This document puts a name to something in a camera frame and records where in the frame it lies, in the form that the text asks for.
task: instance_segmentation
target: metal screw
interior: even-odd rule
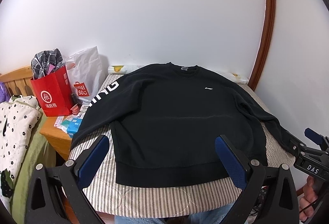
[[[252,159],[252,160],[250,161],[250,163],[251,163],[253,166],[259,166],[259,161],[256,160],[256,159]]]
[[[40,170],[41,168],[43,168],[43,165],[42,164],[37,164],[36,169]]]
[[[73,160],[67,160],[66,162],[65,162],[65,165],[66,166],[71,166],[71,165],[73,165],[74,164],[74,161]]]
[[[282,168],[283,168],[284,170],[288,170],[288,169],[289,169],[289,166],[288,166],[287,164],[282,164],[281,166],[282,166]]]

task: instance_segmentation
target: table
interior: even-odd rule
[[[54,127],[57,117],[48,117],[43,124],[40,133],[48,140],[51,146],[66,161],[70,155],[72,139],[68,134],[57,127]]]

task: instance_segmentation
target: white wall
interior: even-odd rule
[[[97,45],[105,63],[171,61],[249,77],[264,10],[265,0],[3,0],[0,72],[41,50]]]
[[[274,33],[257,95],[309,147],[309,127],[329,136],[329,12],[322,0],[277,0]],[[296,188],[306,174],[293,170]]]

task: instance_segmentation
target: light blue fabric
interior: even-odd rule
[[[229,212],[234,203],[222,206],[220,208],[189,215],[187,224],[219,224]],[[115,224],[164,224],[161,218],[132,218],[123,216],[114,216]]]

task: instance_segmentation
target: sweatshirt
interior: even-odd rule
[[[151,64],[120,77],[92,100],[71,149],[111,123],[116,183],[189,186],[228,177],[215,152],[219,135],[267,166],[260,121],[290,151],[287,131],[236,83],[199,66]]]

